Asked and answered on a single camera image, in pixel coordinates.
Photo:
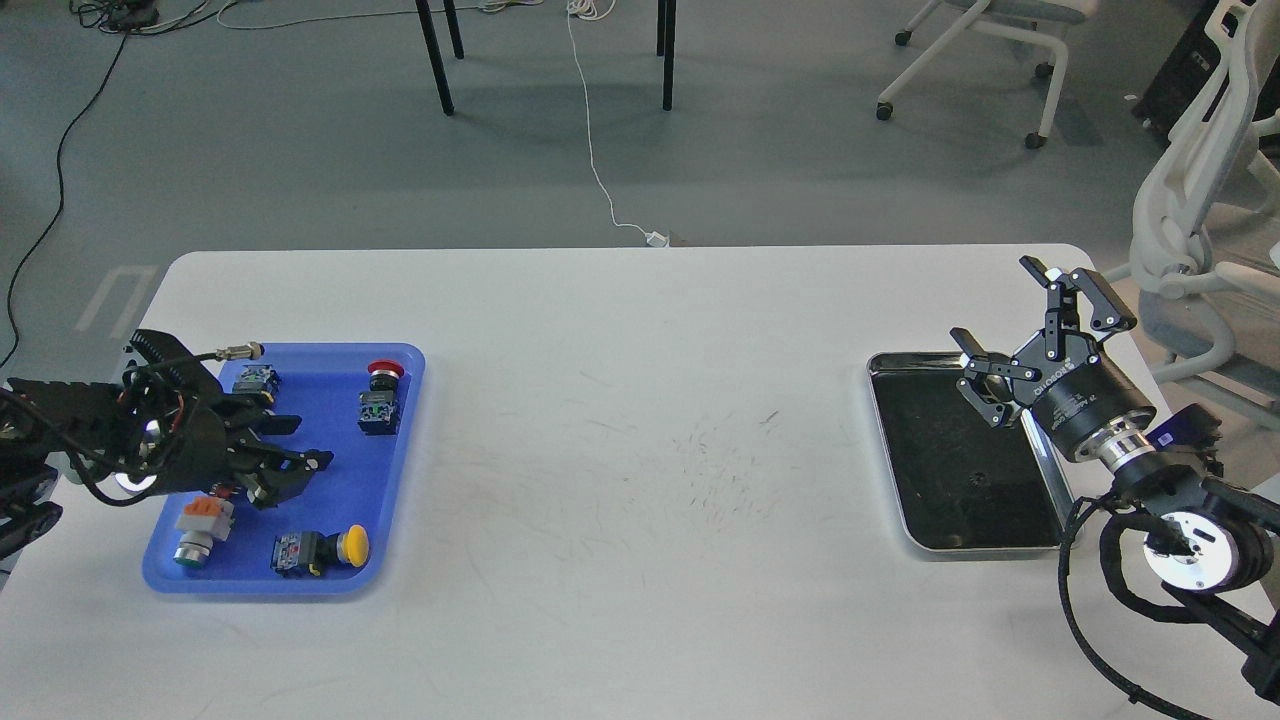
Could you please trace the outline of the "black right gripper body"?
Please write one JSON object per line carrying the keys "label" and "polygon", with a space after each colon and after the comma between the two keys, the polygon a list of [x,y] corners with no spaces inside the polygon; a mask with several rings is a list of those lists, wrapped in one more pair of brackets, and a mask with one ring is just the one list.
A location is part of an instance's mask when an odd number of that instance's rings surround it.
{"label": "black right gripper body", "polygon": [[1073,462],[1091,459],[1092,452],[1082,446],[1117,418],[1142,430],[1149,427],[1155,405],[1105,356],[1093,336],[1068,334],[1064,347],[1057,357],[1048,357],[1044,337],[1034,336],[1014,359],[1039,370],[1039,378],[1010,380],[1015,401],[1030,410],[1064,457]]}

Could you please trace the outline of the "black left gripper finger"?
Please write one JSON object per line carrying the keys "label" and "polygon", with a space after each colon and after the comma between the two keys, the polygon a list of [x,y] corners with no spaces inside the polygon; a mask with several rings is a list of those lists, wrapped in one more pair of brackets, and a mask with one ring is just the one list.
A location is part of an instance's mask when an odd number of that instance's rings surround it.
{"label": "black left gripper finger", "polygon": [[274,509],[303,493],[317,471],[328,469],[332,451],[284,448],[238,448],[236,479],[256,509]]}
{"label": "black left gripper finger", "polygon": [[276,414],[273,401],[266,395],[236,396],[241,409],[236,411],[236,429],[252,430],[257,436],[292,436],[302,423],[302,418],[291,414]]}

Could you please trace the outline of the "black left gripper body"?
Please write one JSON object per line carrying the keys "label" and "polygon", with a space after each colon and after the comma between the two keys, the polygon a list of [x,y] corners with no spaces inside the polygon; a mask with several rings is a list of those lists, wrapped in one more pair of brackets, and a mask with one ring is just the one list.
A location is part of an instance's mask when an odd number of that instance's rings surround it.
{"label": "black left gripper body", "polygon": [[191,396],[186,402],[180,442],[180,491],[209,492],[224,484],[262,495],[262,457],[238,445],[250,425],[266,416],[271,404],[264,395],[227,398]]}

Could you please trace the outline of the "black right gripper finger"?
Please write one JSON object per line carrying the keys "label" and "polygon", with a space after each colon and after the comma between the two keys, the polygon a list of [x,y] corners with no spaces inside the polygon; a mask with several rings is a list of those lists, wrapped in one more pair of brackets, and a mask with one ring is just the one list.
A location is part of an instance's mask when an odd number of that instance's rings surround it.
{"label": "black right gripper finger", "polygon": [[1096,270],[1048,269],[1024,255],[1019,264],[1046,291],[1044,328],[1039,333],[1047,361],[1085,361],[1098,356],[1110,337],[1137,327],[1137,314]]}
{"label": "black right gripper finger", "polygon": [[989,354],[965,328],[954,327],[950,336],[963,351],[963,377],[956,383],[963,397],[989,427],[1011,427],[1024,409],[1015,400],[1014,383],[1034,384],[1041,370],[1002,354]]}

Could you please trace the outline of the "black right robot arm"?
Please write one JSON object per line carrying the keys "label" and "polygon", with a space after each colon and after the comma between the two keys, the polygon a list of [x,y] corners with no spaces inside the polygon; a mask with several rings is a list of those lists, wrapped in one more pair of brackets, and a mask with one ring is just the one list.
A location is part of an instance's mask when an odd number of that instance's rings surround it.
{"label": "black right robot arm", "polygon": [[1245,655],[1242,675],[1254,693],[1277,701],[1277,623],[1262,623],[1222,598],[1258,582],[1272,566],[1277,505],[1226,483],[1211,443],[1213,418],[1189,406],[1146,430],[1155,406],[1106,355],[1106,340],[1137,324],[1133,310],[1098,273],[1048,269],[1024,256],[1046,292],[1043,328],[1015,354],[980,347],[963,328],[950,334],[963,352],[961,396],[991,427],[1011,427],[1023,413],[1071,462],[1101,461],[1108,492],[1079,498],[1059,552],[1059,597],[1070,632],[1094,669],[1133,703],[1175,719],[1192,711],[1126,679],[1085,639],[1070,602],[1071,546],[1098,510],[1100,566],[1111,594],[1157,623],[1210,626]]}

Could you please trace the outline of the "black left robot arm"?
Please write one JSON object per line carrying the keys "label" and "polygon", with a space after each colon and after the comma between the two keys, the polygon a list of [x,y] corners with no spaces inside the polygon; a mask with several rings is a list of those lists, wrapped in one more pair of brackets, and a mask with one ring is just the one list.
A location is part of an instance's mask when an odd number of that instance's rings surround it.
{"label": "black left robot arm", "polygon": [[138,363],[116,383],[28,380],[3,388],[3,555],[49,533],[61,506],[45,498],[63,454],[100,502],[127,507],[155,495],[243,493],[256,509],[301,495],[333,452],[273,443],[300,427],[273,410],[273,389],[227,392],[207,360],[257,360],[257,342],[192,354],[175,336],[140,329]]}

